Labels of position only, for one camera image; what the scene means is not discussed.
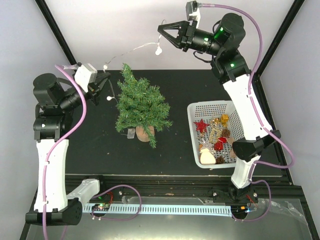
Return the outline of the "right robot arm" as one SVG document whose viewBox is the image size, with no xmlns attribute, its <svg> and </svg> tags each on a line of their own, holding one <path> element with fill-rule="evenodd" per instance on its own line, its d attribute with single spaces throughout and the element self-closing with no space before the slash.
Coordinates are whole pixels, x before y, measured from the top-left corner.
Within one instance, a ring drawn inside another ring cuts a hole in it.
<svg viewBox="0 0 320 240">
<path fill-rule="evenodd" d="M 249 86 L 253 73 L 238 51 L 246 32 L 240 15 L 227 13 L 218 22 L 217 29 L 210 33 L 197 29 L 197 21 L 178 21 L 159 25 L 157 31 L 176 48 L 189 49 L 212 56 L 210 65 L 214 76 L 230 96 L 242 124 L 244 136 L 232 144 L 237 157 L 228 187 L 228 198 L 240 201 L 251 183 L 254 164 L 262 150 L 275 142 L 270 135 L 280 137 L 263 116 L 257 97 Z"/>
</svg>

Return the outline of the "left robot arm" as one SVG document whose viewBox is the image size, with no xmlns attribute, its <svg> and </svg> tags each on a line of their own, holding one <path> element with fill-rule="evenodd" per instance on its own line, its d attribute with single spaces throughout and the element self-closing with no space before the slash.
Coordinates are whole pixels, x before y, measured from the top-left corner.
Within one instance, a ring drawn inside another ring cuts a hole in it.
<svg viewBox="0 0 320 240">
<path fill-rule="evenodd" d="M 98 105 L 101 91 L 109 80 L 109 73 L 101 73 L 87 85 L 87 92 L 79 93 L 75 88 L 64 90 L 67 79 L 52 73 L 44 73 L 33 81 L 33 95 L 38 103 L 33 123 L 34 139 L 38 152 L 38 190 L 33 209 L 26 213 L 28 224 L 48 226 L 77 225 L 83 206 L 92 197 L 103 199 L 108 192 L 106 185 L 98 179 L 83 180 L 71 193 L 66 192 L 65 170 L 69 136 L 72 129 L 72 114 L 83 104 L 84 99 Z"/>
</svg>

